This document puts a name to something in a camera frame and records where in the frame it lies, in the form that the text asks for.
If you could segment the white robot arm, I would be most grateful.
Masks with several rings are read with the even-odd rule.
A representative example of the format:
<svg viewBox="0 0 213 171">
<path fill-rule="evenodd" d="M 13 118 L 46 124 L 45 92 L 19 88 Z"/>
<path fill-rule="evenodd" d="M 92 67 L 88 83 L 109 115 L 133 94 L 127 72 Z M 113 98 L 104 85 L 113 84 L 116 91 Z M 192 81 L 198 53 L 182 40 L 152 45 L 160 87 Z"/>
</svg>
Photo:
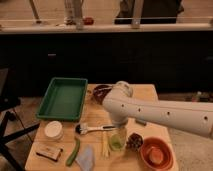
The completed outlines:
<svg viewBox="0 0 213 171">
<path fill-rule="evenodd" d="M 134 118 L 213 139 L 213 103 L 143 101 L 133 97 L 127 82 L 118 81 L 102 105 L 117 127 Z"/>
</svg>

